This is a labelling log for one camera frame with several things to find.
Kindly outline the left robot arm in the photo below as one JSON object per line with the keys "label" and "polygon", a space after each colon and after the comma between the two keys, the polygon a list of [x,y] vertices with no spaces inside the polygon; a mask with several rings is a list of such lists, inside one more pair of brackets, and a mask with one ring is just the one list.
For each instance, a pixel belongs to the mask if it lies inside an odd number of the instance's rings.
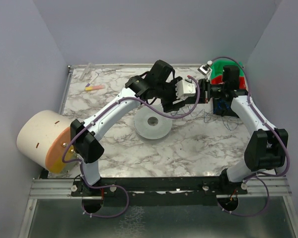
{"label": "left robot arm", "polygon": [[132,76],[118,95],[99,112],[82,122],[72,121],[70,145],[78,154],[77,161],[85,183],[94,185],[100,180],[98,159],[104,153],[100,140],[123,116],[141,105],[157,113],[158,110],[148,100],[159,99],[163,107],[160,115],[171,119],[173,117],[168,112],[185,105],[182,97],[192,97],[197,101],[200,92],[196,80],[176,77],[170,64],[157,60],[149,71]]}

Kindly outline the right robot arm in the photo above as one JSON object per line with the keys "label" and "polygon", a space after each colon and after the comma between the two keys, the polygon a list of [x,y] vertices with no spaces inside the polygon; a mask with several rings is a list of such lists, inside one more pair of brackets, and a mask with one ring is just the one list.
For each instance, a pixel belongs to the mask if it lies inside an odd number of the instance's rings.
{"label": "right robot arm", "polygon": [[281,167],[285,169],[279,175],[284,176],[290,167],[287,131],[276,128],[258,111],[250,93],[240,87],[238,66],[225,65],[222,82],[212,84],[212,64],[212,61],[209,61],[198,68],[204,75],[200,84],[203,100],[213,98],[228,102],[230,109],[242,120],[251,136],[244,159],[226,170],[227,179],[230,182],[241,182],[256,174],[269,176],[269,170]]}

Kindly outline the red storage bin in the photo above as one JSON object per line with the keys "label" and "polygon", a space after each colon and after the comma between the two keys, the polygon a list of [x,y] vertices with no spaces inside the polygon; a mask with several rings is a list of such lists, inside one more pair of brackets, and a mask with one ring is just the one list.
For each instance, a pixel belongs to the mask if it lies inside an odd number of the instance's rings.
{"label": "red storage bin", "polygon": [[[223,83],[223,76],[218,75],[215,78],[211,80],[212,84],[221,84]],[[246,83],[245,83],[245,78],[243,76],[239,77],[239,88],[240,89],[246,89]]]}

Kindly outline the black storage bin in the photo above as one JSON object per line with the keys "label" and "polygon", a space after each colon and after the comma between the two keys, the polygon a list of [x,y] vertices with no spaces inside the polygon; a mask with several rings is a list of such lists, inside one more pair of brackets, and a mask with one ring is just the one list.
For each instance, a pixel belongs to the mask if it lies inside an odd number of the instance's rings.
{"label": "black storage bin", "polygon": [[223,99],[213,98],[213,114],[238,118],[238,115],[231,109],[231,102]]}

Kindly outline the green storage bin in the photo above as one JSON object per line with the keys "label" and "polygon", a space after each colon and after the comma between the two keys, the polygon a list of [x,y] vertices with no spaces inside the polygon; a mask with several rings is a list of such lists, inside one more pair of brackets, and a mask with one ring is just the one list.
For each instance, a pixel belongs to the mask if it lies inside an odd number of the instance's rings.
{"label": "green storage bin", "polygon": [[213,65],[211,66],[212,73],[211,73],[211,79],[222,75],[223,73],[223,67],[226,65],[234,65],[239,68],[239,76],[244,76],[244,72],[242,70],[243,65],[240,61],[228,59],[228,58],[218,58],[218,59],[212,59]]}

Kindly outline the pink yellow highlighter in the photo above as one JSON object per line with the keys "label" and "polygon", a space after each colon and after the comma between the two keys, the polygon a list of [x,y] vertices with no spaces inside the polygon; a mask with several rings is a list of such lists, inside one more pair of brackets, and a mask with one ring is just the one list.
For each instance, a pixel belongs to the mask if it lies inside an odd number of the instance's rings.
{"label": "pink yellow highlighter", "polygon": [[104,88],[105,88],[104,85],[88,86],[88,87],[85,87],[85,91],[95,91],[95,90],[101,90]]}

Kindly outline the white purple pen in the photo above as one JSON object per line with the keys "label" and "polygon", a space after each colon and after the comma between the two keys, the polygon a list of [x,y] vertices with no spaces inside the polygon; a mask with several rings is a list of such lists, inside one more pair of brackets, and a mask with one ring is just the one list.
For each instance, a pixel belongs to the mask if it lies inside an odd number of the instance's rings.
{"label": "white purple pen", "polygon": [[91,78],[91,80],[86,84],[86,87],[89,87],[93,82],[94,80],[98,77],[99,75],[95,75]]}

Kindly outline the clear plastic T piece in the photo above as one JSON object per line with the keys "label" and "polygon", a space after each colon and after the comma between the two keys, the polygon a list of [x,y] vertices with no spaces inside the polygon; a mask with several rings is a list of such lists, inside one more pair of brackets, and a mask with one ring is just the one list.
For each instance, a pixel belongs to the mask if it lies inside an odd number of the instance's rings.
{"label": "clear plastic T piece", "polygon": [[92,63],[88,63],[87,65],[86,65],[86,67],[84,68],[84,70],[83,70],[83,72],[82,72],[82,74],[81,74],[81,76],[80,76],[80,80],[83,80],[84,79],[84,77],[85,77],[85,75],[87,74],[87,73],[89,73],[89,71],[90,71],[90,66],[92,65]]}

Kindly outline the beige cylinder with orange disc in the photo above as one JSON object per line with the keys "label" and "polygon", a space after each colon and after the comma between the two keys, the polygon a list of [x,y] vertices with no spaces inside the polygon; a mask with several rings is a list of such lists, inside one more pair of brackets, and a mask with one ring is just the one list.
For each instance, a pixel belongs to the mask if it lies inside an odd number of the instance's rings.
{"label": "beige cylinder with orange disc", "polygon": [[69,172],[76,163],[63,163],[62,155],[71,141],[71,122],[50,110],[35,114],[18,134],[18,150],[51,173]]}

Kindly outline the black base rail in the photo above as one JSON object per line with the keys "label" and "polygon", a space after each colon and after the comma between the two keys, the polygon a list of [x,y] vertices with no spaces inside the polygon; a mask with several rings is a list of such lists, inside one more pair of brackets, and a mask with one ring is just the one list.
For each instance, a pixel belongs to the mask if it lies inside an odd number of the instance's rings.
{"label": "black base rail", "polygon": [[217,198],[245,195],[240,182],[223,175],[210,177],[101,178],[89,188],[81,179],[73,182],[73,197],[84,201],[120,206],[129,198],[131,206],[216,206]]}

